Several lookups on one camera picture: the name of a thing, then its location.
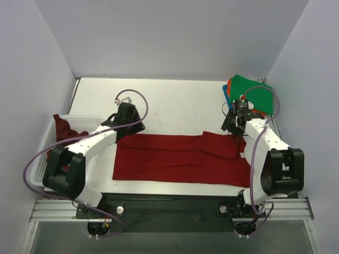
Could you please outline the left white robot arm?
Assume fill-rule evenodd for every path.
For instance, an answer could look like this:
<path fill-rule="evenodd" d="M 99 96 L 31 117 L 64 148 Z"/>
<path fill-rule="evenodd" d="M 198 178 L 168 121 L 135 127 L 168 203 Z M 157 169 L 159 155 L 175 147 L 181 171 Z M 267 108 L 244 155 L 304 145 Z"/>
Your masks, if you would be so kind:
<path fill-rule="evenodd" d="M 105 148 L 144 129 L 136 106 L 120 103 L 118 111 L 87 137 L 51 150 L 42 180 L 43 186 L 61 196 L 88 205 L 88 211 L 94 217 L 103 217 L 107 212 L 107 205 L 101 201 L 102 193 L 94 190 L 86 179 L 86 166 Z"/>

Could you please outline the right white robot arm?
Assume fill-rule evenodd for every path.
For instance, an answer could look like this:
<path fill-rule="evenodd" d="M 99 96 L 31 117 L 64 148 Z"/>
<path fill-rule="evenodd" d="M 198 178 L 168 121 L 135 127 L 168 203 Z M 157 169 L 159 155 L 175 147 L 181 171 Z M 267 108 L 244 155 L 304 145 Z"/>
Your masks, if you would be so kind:
<path fill-rule="evenodd" d="M 232 105 L 221 129 L 246 142 L 244 156 L 250 165 L 250 187 L 234 205 L 237 214 L 247 216 L 254 205 L 303 190 L 305 156 L 301 149 L 285 143 L 261 113 L 253 112 L 247 99 L 237 99 Z"/>

